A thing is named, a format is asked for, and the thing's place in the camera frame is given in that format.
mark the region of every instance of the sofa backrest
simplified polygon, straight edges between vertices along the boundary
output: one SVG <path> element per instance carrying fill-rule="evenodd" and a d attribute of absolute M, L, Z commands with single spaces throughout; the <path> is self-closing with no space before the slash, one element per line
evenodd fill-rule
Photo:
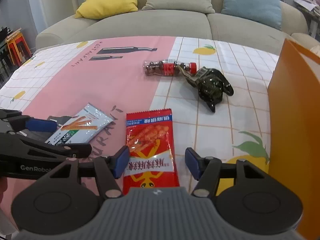
<path fill-rule="evenodd" d="M 146 5 L 147 0 L 138 0 L 138 9 Z M 216 13 L 221 13 L 223 0 L 211 0 Z M 291 5 L 281 2 L 282 23 L 281 30 L 289 35 L 292 33 L 308 33 L 308 25 L 303 14 Z"/>

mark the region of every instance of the person's hand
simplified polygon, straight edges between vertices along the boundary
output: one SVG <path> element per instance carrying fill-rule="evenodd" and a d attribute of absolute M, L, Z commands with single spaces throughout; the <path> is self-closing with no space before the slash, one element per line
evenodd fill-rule
<path fill-rule="evenodd" d="M 0 204 L 3 199 L 3 192 L 7 190 L 8 183 L 6 177 L 0 177 Z"/>

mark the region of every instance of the yellow pillow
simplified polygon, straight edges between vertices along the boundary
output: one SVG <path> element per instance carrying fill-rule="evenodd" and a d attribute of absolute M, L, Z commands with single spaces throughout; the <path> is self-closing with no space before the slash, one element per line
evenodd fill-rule
<path fill-rule="evenodd" d="M 86 0 L 76 11 L 76 18 L 104 19 L 109 16 L 136 12 L 138 0 Z"/>

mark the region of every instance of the bottle with red cap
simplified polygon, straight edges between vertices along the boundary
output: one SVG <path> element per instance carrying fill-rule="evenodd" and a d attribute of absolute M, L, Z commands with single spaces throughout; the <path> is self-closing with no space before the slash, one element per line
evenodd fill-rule
<path fill-rule="evenodd" d="M 161 61 L 145 61 L 143 63 L 143 71 L 147 76 L 177 76 L 180 73 L 179 67 L 191 75 L 197 72 L 197 64 L 195 62 L 183 63 L 172 59 L 164 59 Z"/>

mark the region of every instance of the blue pillow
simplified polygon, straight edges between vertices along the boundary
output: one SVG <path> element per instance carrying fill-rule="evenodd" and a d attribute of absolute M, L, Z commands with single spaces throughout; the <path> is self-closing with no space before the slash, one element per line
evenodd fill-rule
<path fill-rule="evenodd" d="M 281 30 L 279 0 L 223 0 L 222 14 L 256 21 Z"/>

